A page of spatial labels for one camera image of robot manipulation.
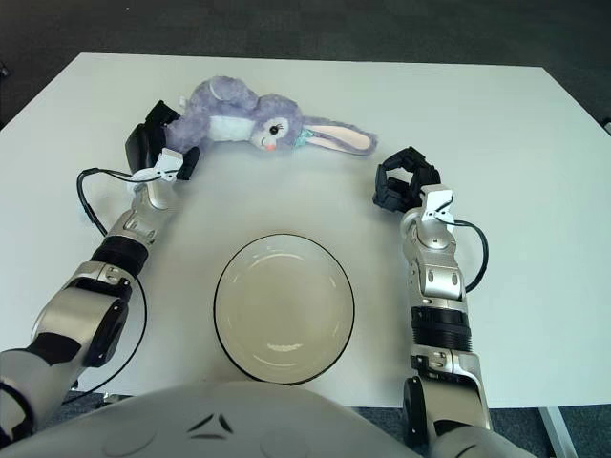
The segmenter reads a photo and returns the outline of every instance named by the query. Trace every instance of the white plate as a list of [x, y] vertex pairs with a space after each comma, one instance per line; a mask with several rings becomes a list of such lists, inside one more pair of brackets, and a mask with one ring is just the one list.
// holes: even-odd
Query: white plate
[[246, 245], [222, 272], [214, 300], [222, 347], [244, 373], [300, 384], [329, 369], [348, 344], [354, 299], [322, 246], [279, 234]]

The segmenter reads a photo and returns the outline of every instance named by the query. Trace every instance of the white table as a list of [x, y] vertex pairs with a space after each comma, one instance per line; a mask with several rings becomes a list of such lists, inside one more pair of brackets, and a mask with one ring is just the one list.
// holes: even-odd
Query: white table
[[[356, 303], [346, 352], [305, 387], [344, 405], [399, 406], [411, 373], [400, 216], [371, 195], [376, 165], [413, 145], [454, 189], [454, 214], [491, 244], [488, 275], [469, 297], [489, 405], [611, 402], [611, 137], [539, 68], [79, 55], [0, 133], [0, 348], [29, 343], [38, 311], [100, 242], [78, 204], [77, 173], [126, 170], [124, 141], [157, 100], [177, 107], [215, 74], [371, 130], [378, 150], [367, 159], [236, 144], [206, 153], [141, 274], [150, 298], [143, 346], [105, 390], [244, 379], [217, 341], [215, 286], [247, 242], [288, 232], [343, 264]], [[130, 203], [109, 178], [86, 188], [107, 225]], [[468, 280], [479, 242], [456, 234]], [[140, 326], [135, 293], [114, 359], [89, 370], [81, 388], [124, 361]]]

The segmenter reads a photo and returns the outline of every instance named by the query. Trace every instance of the floor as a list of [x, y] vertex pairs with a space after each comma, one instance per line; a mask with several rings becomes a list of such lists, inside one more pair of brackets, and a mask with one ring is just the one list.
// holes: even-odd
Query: floor
[[[11, 71], [0, 79], [0, 119], [80, 52], [139, 52], [542, 66], [602, 120], [611, 115], [610, 19], [608, 0], [0, 0], [0, 61]], [[53, 422], [97, 403], [74, 403]], [[359, 411], [400, 439], [398, 410]], [[611, 456], [611, 406], [562, 414], [579, 456]], [[497, 431], [549, 456], [536, 410], [492, 416]]]

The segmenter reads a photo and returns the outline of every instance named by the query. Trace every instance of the purple plush rabbit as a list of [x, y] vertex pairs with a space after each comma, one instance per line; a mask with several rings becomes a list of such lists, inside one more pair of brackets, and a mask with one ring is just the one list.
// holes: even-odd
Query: purple plush rabbit
[[302, 115], [295, 102], [277, 94], [258, 97], [240, 79], [215, 76], [201, 83], [184, 115], [166, 127], [168, 148], [186, 152], [213, 141], [249, 141], [273, 151], [307, 143], [366, 156], [376, 136], [355, 126]]

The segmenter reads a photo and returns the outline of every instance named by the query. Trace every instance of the black cable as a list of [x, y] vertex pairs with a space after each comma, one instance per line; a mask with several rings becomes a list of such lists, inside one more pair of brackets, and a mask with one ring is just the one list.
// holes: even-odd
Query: black cable
[[[165, 174], [173, 174], [177, 171], [178, 170], [168, 170], [165, 172]], [[78, 174], [78, 177], [76, 178], [76, 191], [78, 193], [78, 198], [80, 199], [80, 202], [83, 205], [83, 208], [85, 209], [85, 213], [87, 213], [87, 215], [89, 216], [89, 219], [92, 221], [93, 224], [95, 224], [95, 226], [97, 227], [99, 232], [102, 234], [102, 236], [105, 237], [107, 234], [106, 228], [97, 218], [97, 215], [95, 214], [94, 209], [89, 204], [89, 202], [85, 198], [85, 194], [83, 193], [83, 180], [85, 179], [85, 177], [88, 177], [89, 175], [100, 174], [100, 173], [109, 175], [116, 179], [120, 179], [121, 181], [130, 182], [130, 183], [148, 183], [151, 181], [155, 181], [156, 179], [161, 178], [161, 173], [159, 173], [158, 177], [149, 178], [149, 179], [129, 179], [131, 175], [126, 174], [124, 172], [119, 172], [117, 170], [109, 170], [109, 169], [98, 169], [98, 168], [83, 170], [80, 174]], [[114, 377], [120, 374], [121, 371], [127, 366], [127, 364], [129, 364], [130, 361], [134, 359], [134, 356], [136, 356], [136, 353], [138, 349], [140, 348], [140, 344], [142, 343], [142, 340], [144, 339], [144, 334], [146, 333], [146, 325], [148, 323], [148, 318], [149, 318], [149, 307], [148, 307], [148, 302], [146, 301], [146, 293], [144, 292], [144, 287], [142, 286], [142, 283], [140, 282], [140, 279], [138, 277], [135, 277], [135, 279], [136, 279], [138, 287], [140, 288], [140, 294], [142, 295], [142, 305], [144, 308], [144, 319], [143, 319], [143, 324], [142, 324], [142, 330], [140, 331], [140, 336], [137, 339], [136, 346], [132, 350], [132, 353], [130, 353], [130, 356], [127, 358], [125, 363], [123, 363], [121, 367], [117, 369], [115, 373], [111, 375], [109, 378], [104, 380], [102, 383], [97, 384], [93, 388], [88, 389], [84, 393], [81, 393], [78, 396], [74, 396], [71, 399], [65, 400], [63, 403], [61, 403], [61, 405], [64, 406], [66, 404], [73, 403], [74, 401], [78, 399], [82, 399], [85, 396], [89, 396], [90, 394], [94, 393], [96, 390], [102, 388], [103, 386], [108, 384]]]
[[[439, 208], [437, 208], [435, 210], [435, 213], [446, 208], [448, 205], [450, 205], [453, 202], [453, 200], [454, 200], [454, 197], [452, 196], [450, 200], [448, 200], [446, 203], [444, 203]], [[467, 287], [465, 288], [465, 290], [468, 293], [470, 293], [471, 291], [477, 288], [479, 283], [484, 278], [484, 275], [486, 274], [486, 270], [488, 269], [488, 258], [490, 257], [490, 247], [488, 245], [488, 239], [486, 238], [486, 234], [484, 234], [484, 231], [479, 229], [475, 224], [473, 224], [472, 222], [466, 221], [464, 219], [456, 219], [454, 222], [449, 222], [449, 221], [444, 221], [443, 219], [439, 217], [435, 217], [435, 218], [438, 221], [443, 222], [444, 224], [450, 224], [451, 226], [471, 227], [479, 235], [479, 239], [481, 240], [481, 248], [483, 252], [482, 260], [481, 260], [481, 266], [479, 267], [479, 271], [477, 272], [477, 275], [475, 275], [474, 280], [471, 283], [469, 283]]]
[[[178, 170], [167, 170], [165, 174], [173, 174], [178, 172]], [[97, 230], [102, 234], [102, 236], [106, 237], [108, 231], [104, 227], [104, 224], [99, 220], [97, 215], [95, 214], [94, 209], [87, 201], [85, 197], [85, 192], [83, 191], [83, 181], [86, 177], [95, 174], [106, 174], [115, 179], [120, 179], [121, 181], [125, 181], [128, 183], [150, 183], [151, 181], [156, 181], [162, 177], [161, 172], [158, 172], [158, 177], [148, 178], [148, 179], [130, 179], [131, 175], [126, 174], [124, 172], [120, 172], [117, 170], [110, 169], [98, 169], [94, 167], [92, 169], [83, 170], [78, 177], [76, 177], [76, 193], [78, 194], [78, 199], [80, 200], [81, 205], [83, 206], [83, 210], [85, 210], [85, 214], [89, 217], [89, 220], [97, 227]]]
[[129, 358], [125, 361], [125, 363], [123, 363], [123, 365], [119, 369], [117, 369], [115, 371], [115, 373], [113, 375], [111, 375], [108, 379], [106, 379], [101, 384], [97, 384], [93, 388], [88, 389], [84, 393], [79, 394], [78, 396], [74, 396], [71, 399], [67, 399], [66, 401], [61, 403], [61, 405], [64, 406], [66, 404], [73, 403], [77, 399], [82, 399], [85, 396], [89, 396], [90, 394], [92, 394], [97, 389], [102, 388], [103, 386], [108, 384], [114, 377], [116, 377], [118, 374], [120, 374], [121, 371], [127, 366], [127, 364], [129, 364], [130, 361], [132, 361], [134, 356], [136, 356], [136, 352], [140, 348], [140, 344], [142, 343], [142, 339], [144, 339], [144, 334], [146, 332], [146, 324], [148, 323], [148, 318], [149, 318], [149, 307], [148, 307], [148, 304], [146, 302], [146, 294], [144, 293], [144, 287], [142, 286], [142, 283], [140, 282], [140, 279], [138, 277], [135, 277], [135, 279], [136, 279], [137, 285], [140, 288], [140, 293], [142, 294], [142, 303], [144, 304], [144, 323], [142, 324], [142, 330], [140, 331], [140, 337], [137, 339], [137, 343], [136, 343], [136, 346], [134, 347], [134, 350], [132, 350], [132, 353], [130, 354]]

